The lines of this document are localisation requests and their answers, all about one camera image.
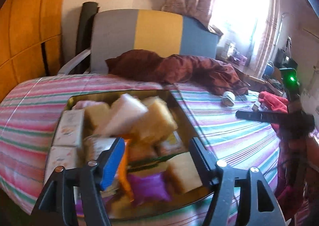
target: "sponge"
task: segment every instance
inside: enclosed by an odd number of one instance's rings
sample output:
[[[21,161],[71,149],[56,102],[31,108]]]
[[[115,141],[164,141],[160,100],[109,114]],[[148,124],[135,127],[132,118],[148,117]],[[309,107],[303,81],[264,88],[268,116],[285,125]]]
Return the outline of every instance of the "sponge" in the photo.
[[[185,194],[202,186],[202,181],[189,152],[174,156],[166,162],[168,164],[166,175],[177,193]]]
[[[110,107],[107,103],[100,103],[84,108],[84,117],[92,129],[96,129],[109,116]]]
[[[133,125],[131,133],[139,141],[154,145],[175,131],[177,124],[166,103],[159,97],[149,97],[143,104],[147,106],[148,112]]]

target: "red towel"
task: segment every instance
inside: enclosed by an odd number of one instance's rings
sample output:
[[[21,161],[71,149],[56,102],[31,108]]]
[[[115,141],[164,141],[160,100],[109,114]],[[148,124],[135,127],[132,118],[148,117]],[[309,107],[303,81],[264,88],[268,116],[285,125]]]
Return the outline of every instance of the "red towel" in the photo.
[[[258,100],[260,103],[263,103],[268,109],[272,111],[288,113],[287,105],[289,104],[289,102],[283,97],[276,96],[268,92],[261,92],[258,96]],[[272,128],[278,135],[279,125],[272,124]],[[277,188],[275,190],[275,196],[283,212],[285,220],[287,221],[296,214],[296,212],[302,205],[303,188],[294,189],[293,187],[286,184],[286,170],[281,164],[286,160],[287,152],[289,150],[288,143],[281,141],[279,143],[279,148],[280,152],[277,163],[278,182]]]

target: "bedspread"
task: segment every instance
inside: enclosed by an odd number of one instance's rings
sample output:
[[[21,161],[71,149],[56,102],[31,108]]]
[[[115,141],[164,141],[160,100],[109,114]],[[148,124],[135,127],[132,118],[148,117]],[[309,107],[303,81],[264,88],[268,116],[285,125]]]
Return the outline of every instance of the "bedspread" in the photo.
[[[26,81],[0,104],[0,186],[30,214],[43,187],[46,157],[67,100],[73,95],[128,89],[162,89],[153,82],[128,81],[114,75],[69,75]],[[235,112],[252,106],[258,93],[237,96],[234,107],[221,105],[200,86],[176,83],[167,87],[192,122],[206,149],[229,164],[266,173],[272,189],[277,184],[278,138],[270,124],[237,120]],[[239,190],[235,190],[238,199]],[[194,205],[143,220],[143,225],[198,225],[211,197]],[[236,216],[236,200],[230,220]],[[127,222],[141,225],[141,221]],[[125,222],[114,222],[113,225]]]

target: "red cloth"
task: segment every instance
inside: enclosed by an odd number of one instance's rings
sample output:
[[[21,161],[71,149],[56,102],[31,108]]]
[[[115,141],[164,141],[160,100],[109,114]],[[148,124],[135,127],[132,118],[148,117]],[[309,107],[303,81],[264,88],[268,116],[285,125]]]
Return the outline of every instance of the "red cloth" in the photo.
[[[137,81],[175,83],[195,81],[215,95],[231,91],[247,94],[231,64],[203,57],[171,55],[160,57],[148,50],[130,50],[117,58],[106,60],[109,73]]]
[[[287,105],[289,104],[289,102],[283,97],[276,96],[268,92],[261,92],[258,96],[258,100],[260,103],[263,103],[268,109],[272,111],[288,113]],[[272,124],[272,128],[280,137],[279,125]],[[289,151],[288,143],[281,141],[279,143],[279,148],[280,152],[277,163],[278,182],[277,188],[275,190],[275,196],[283,212],[285,220],[287,221],[296,214],[296,212],[302,205],[303,188],[294,189],[292,186],[287,185],[286,170],[281,164],[286,160],[287,152]]]

